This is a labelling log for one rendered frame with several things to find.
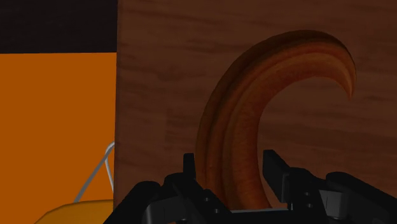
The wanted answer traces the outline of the yellow chair with grey frame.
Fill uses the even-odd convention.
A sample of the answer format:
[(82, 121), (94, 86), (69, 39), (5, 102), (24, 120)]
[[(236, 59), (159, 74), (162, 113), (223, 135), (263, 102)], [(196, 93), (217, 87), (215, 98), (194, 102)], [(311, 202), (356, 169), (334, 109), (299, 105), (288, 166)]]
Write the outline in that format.
[(114, 179), (108, 159), (114, 147), (114, 141), (107, 146), (104, 156), (81, 187), (73, 203), (65, 204), (46, 212), (34, 224), (103, 224), (111, 214), (113, 200), (103, 199), (82, 202), (81, 198), (102, 166), (106, 168), (110, 187), (112, 192), (114, 192)]

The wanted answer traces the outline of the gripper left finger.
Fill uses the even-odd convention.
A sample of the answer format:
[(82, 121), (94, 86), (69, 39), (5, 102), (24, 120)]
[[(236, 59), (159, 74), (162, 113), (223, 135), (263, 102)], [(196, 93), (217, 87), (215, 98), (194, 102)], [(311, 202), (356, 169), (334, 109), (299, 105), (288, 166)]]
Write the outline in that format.
[(183, 172), (136, 184), (104, 224), (231, 224), (231, 212), (195, 179), (194, 154), (183, 156)]

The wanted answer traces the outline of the orange-brown curved horn-shaped object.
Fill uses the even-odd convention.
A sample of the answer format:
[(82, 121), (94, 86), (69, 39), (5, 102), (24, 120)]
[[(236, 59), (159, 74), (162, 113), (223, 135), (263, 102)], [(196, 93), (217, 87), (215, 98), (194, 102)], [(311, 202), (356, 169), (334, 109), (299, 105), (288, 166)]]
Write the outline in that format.
[(260, 118), (281, 90), (313, 77), (331, 79), (351, 96), (356, 66), (334, 36), (300, 30), (255, 44), (219, 80), (197, 132), (196, 179), (229, 209), (270, 207), (258, 165)]

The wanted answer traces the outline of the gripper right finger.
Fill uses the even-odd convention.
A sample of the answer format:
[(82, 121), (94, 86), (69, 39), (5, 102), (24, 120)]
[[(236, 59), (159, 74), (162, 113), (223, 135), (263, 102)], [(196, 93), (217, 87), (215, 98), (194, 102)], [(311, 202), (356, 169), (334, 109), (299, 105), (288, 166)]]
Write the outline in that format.
[(263, 177), (301, 224), (397, 224), (397, 198), (348, 173), (321, 179), (264, 150)]

